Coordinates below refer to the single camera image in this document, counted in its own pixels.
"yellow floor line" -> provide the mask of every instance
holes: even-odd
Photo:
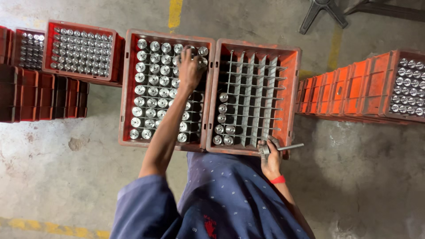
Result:
[[[109,231],[104,230],[89,230],[87,228],[61,226],[52,222],[0,217],[0,230],[2,230],[2,228],[39,231],[57,235],[77,236],[79,238],[87,239],[108,239],[110,234]]]
[[[168,28],[170,28],[170,33],[173,33],[174,30],[180,25],[182,4],[183,0],[170,0],[170,12],[168,16]]]

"metal stand base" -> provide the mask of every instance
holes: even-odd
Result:
[[[311,2],[312,4],[310,5],[309,12],[307,13],[306,18],[304,18],[303,24],[300,27],[301,34],[306,34],[317,14],[322,9],[326,10],[342,28],[345,28],[348,25],[348,22],[345,20],[345,17],[342,14],[342,11],[335,4],[334,0],[311,0]]]

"red logo on shirt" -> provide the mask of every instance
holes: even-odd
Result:
[[[216,226],[217,223],[207,215],[204,215],[204,219],[205,219],[204,226],[205,226],[205,229],[207,230],[208,236],[211,238],[217,239],[217,235],[213,233],[215,229],[214,226]]]

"right hand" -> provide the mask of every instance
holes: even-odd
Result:
[[[266,140],[259,140],[258,145],[267,144],[270,149],[269,158],[261,158],[261,170],[268,180],[273,180],[281,176],[281,163],[283,158],[283,153],[278,151],[277,148],[280,148],[279,140],[274,138],[271,135],[267,136]]]

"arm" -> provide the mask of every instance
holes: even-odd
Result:
[[[268,147],[270,148],[269,158],[268,159],[261,158],[261,170],[263,171],[263,174],[266,176],[268,180],[273,180],[282,175],[280,172],[280,167],[281,167],[280,165],[282,163],[283,154],[282,152],[277,150],[277,148],[280,147],[279,140],[274,138],[271,135],[267,136],[267,138],[268,138],[267,142],[265,140],[260,140],[258,142],[258,144],[261,144],[261,145],[264,145],[267,143]],[[281,197],[283,197],[283,202],[285,203],[289,211],[292,213],[294,218],[298,221],[300,226],[304,229],[304,231],[307,233],[307,235],[311,239],[315,239],[312,229],[310,228],[306,219],[302,215],[298,206],[295,204],[294,198],[292,197],[286,183],[285,182],[276,183],[274,184],[274,186],[281,194]]]
[[[139,177],[152,174],[165,176],[170,163],[174,146],[176,145],[178,129],[183,116],[187,98],[199,84],[202,71],[198,71],[198,57],[191,59],[191,49],[184,49],[181,53],[179,65],[180,87],[161,124],[152,137],[143,159]]]

